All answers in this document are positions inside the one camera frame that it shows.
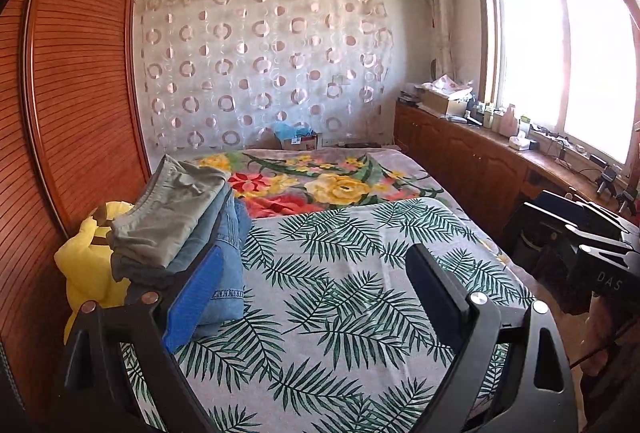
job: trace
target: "cardboard box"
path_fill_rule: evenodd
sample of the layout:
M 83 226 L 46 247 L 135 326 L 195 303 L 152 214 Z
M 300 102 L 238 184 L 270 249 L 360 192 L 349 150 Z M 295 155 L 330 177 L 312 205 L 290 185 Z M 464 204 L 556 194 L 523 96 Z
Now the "cardboard box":
M 286 151 L 311 151 L 318 149 L 318 135 L 280 140 L 280 148 Z
M 443 115 L 459 115 L 465 116 L 466 100 L 449 100 L 448 98 L 438 95 L 437 93 L 425 90 L 420 98 L 422 103 L 427 107 L 441 113 Z

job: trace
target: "folded clothes stack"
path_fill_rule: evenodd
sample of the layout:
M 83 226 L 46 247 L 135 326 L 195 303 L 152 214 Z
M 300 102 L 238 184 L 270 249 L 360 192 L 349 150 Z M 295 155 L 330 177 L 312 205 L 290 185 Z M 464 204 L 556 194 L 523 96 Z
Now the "folded clothes stack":
M 222 321 L 240 319 L 244 287 L 240 253 L 251 227 L 244 204 L 227 183 L 228 173 L 165 155 L 136 205 L 111 222 L 107 240 L 113 278 L 131 281 L 126 304 L 147 291 L 171 286 L 209 243 L 223 256 L 222 276 L 193 338 L 214 334 Z

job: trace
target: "silver bolt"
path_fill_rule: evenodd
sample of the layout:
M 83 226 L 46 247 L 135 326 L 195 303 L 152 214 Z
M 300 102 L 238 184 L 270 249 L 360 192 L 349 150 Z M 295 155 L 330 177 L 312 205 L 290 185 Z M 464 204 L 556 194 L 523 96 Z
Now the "silver bolt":
M 95 310 L 95 301 L 85 301 L 84 303 L 82 303 L 80 310 L 82 310 L 83 314 L 90 314 Z
M 473 292 L 470 296 L 471 301 L 473 301 L 476 305 L 484 305 L 489 298 L 482 294 L 482 292 Z
M 159 299 L 160 296 L 158 295 L 158 292 L 145 292 L 144 294 L 142 294 L 142 298 L 140 298 L 140 301 L 142 301 L 145 305 L 152 305 Z
M 538 314 L 546 314 L 547 312 L 549 312 L 549 307 L 544 301 L 536 299 L 535 301 L 533 301 L 533 310 L 535 310 Z

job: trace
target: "wall curtain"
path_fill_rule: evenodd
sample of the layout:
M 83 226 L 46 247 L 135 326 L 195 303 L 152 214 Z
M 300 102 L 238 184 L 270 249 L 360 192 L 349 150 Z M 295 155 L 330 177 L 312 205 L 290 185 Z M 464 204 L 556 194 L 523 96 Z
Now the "wall curtain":
M 444 74 L 454 77 L 451 57 L 451 29 L 453 0 L 429 0 L 433 9 L 433 27 L 436 34 L 436 79 Z
M 273 146 L 277 121 L 325 140 L 390 140 L 382 2 L 138 0 L 134 30 L 152 164 L 164 152 Z

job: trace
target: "green leaf pattern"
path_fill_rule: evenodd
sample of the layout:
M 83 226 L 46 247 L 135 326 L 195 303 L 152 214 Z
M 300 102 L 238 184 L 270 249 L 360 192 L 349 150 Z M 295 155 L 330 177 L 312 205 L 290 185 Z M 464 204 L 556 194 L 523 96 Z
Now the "green leaf pattern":
M 244 316 L 175 355 L 221 433 L 407 433 L 454 358 L 404 273 L 424 243 L 469 290 L 532 301 L 472 222 L 433 197 L 254 222 L 242 252 Z M 162 426 L 123 345 L 145 421 Z M 478 405 L 495 392 L 498 348 Z

